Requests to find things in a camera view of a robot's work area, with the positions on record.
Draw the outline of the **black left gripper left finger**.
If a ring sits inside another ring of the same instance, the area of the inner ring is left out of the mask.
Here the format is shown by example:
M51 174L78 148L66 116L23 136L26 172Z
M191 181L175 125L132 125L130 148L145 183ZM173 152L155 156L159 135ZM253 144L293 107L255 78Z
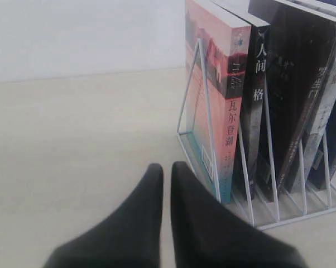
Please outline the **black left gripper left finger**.
M45 267L160 267L164 172L149 164L142 179L106 219L57 247Z

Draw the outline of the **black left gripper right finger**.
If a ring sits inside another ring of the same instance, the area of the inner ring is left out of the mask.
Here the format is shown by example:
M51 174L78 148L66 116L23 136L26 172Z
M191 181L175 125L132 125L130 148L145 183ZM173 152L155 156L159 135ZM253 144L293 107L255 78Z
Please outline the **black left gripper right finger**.
M172 165L170 203L176 267L307 267L295 247L224 208L183 161Z

